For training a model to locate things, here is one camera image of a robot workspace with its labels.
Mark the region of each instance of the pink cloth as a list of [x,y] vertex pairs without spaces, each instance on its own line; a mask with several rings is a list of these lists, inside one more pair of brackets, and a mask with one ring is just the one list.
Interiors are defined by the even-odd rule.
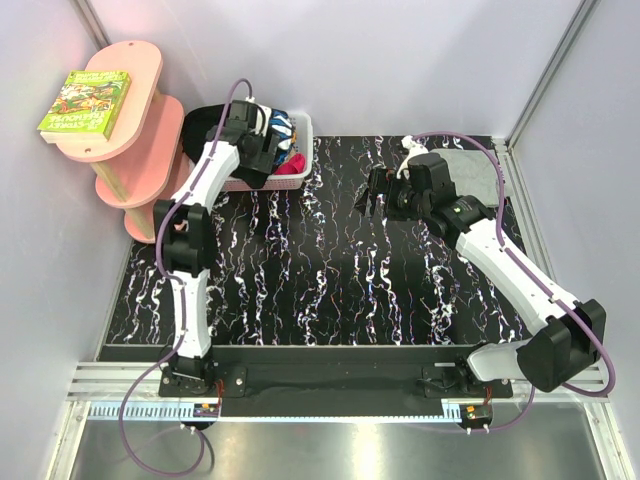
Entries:
[[294,173],[304,172],[307,159],[301,153],[296,153],[287,163],[280,165],[274,175],[293,175]]

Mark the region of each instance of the metal floor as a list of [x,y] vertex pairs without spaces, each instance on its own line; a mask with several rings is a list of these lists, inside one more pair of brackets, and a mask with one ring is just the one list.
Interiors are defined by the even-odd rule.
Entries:
[[[517,414],[496,405],[494,424]],[[172,426],[169,422],[128,422],[131,445]],[[537,404],[517,428],[473,435],[433,433],[409,425],[233,424],[205,431],[215,466],[205,453],[189,478],[221,479],[580,479],[605,478],[579,404]],[[452,425],[428,428],[457,432]],[[196,438],[182,431],[139,451],[155,468],[188,468],[199,452]],[[72,479],[157,478],[126,459],[116,422],[87,422]]]

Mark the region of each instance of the pink shelf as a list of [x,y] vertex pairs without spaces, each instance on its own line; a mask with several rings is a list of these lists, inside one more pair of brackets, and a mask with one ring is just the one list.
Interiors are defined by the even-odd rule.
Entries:
[[115,43],[96,53],[85,70],[129,72],[129,92],[108,142],[59,143],[58,148],[62,153],[78,162],[100,162],[129,148],[142,133],[161,69],[160,50],[148,42],[136,40]]
[[128,193],[120,201],[100,177],[96,192],[107,205],[136,208],[155,199],[168,185],[184,110],[178,100],[168,95],[151,103],[142,133],[126,151],[107,160],[113,173]]
[[[171,196],[187,181],[189,178],[190,168],[189,168],[189,157],[187,157],[184,153],[182,153],[182,148],[178,148],[175,160],[173,161],[173,168],[171,169],[171,175],[169,175],[169,179],[166,183],[164,190],[158,195],[157,199],[167,200],[171,198]],[[153,205],[155,204],[155,200],[151,201],[145,205],[142,205],[137,210],[141,212],[147,221],[153,225]],[[146,237],[138,228],[134,220],[131,218],[129,214],[125,214],[124,216],[124,226],[134,239],[143,243],[154,243],[155,236],[148,238]]]

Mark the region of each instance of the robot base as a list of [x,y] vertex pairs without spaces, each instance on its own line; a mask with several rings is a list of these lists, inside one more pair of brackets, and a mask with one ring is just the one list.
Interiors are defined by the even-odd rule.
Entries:
[[221,381],[224,397],[244,396],[247,369],[240,366],[219,366],[211,355],[204,359],[176,356],[162,369],[158,395],[160,397],[217,397]]
[[462,365],[431,365],[422,368],[422,384],[427,398],[473,398],[482,400],[488,397],[491,387],[492,398],[512,398],[511,383],[494,380],[486,383],[470,381],[466,369]]

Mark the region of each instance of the green book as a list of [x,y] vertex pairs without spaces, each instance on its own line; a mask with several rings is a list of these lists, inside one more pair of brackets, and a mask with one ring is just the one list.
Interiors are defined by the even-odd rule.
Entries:
[[72,70],[38,130],[47,143],[107,142],[131,85],[127,72]]

